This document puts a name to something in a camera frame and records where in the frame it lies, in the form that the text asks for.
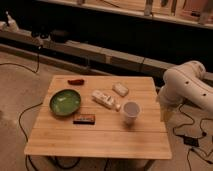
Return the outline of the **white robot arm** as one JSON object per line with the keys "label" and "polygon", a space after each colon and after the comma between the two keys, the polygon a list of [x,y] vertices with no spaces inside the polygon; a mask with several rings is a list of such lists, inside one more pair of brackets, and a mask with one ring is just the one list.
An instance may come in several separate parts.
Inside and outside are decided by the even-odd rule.
{"label": "white robot arm", "polygon": [[188,99],[201,109],[213,113],[213,87],[202,81],[206,69],[199,61],[173,66],[164,72],[164,85],[158,101],[164,107],[176,107]]}

